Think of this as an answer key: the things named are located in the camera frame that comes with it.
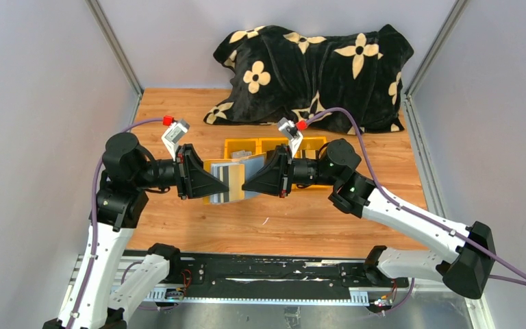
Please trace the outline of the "gold striped credit card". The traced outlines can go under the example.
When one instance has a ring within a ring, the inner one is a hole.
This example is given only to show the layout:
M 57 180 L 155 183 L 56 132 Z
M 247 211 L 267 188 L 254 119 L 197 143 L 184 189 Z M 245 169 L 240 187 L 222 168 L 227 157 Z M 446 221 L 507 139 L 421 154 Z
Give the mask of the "gold striped credit card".
M 210 165 L 210 173 L 228 187 L 228 191 L 210 196 L 211 204 L 226 204 L 245 199 L 245 165 L 239 162 L 220 162 Z

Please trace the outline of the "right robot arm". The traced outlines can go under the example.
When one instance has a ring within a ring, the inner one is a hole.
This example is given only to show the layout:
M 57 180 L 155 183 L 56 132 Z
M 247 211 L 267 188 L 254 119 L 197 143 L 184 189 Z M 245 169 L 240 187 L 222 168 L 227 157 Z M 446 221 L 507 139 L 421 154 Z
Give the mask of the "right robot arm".
M 379 284 L 397 278 L 443 283 L 454 293 L 478 300 L 494 265 L 491 229 L 476 221 L 467 226 L 431 214 L 360 174 L 360 156 L 345 139 L 322 146 L 317 159 L 293 158 L 286 145 L 268 153 L 264 166 L 242 188 L 286 197 L 293 184 L 331 186 L 329 201 L 344 214 L 368 219 L 419 241 L 425 250 L 375 246 L 364 273 Z

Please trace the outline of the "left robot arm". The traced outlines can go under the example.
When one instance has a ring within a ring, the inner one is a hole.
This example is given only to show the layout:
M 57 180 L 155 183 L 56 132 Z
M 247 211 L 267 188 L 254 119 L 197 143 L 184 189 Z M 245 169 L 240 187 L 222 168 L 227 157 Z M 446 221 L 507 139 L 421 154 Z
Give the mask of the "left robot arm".
M 181 252 L 156 243 L 142 262 L 113 291 L 116 272 L 132 237 L 148 192 L 174 186 L 181 199 L 227 192 L 229 187 L 203 169 L 191 144 L 178 147 L 168 160 L 156 160 L 131 132 L 112 136 L 101 157 L 103 171 L 93 184 L 90 229 L 84 262 L 68 301 L 44 328 L 126 328 L 132 315 L 163 280 L 181 277 Z

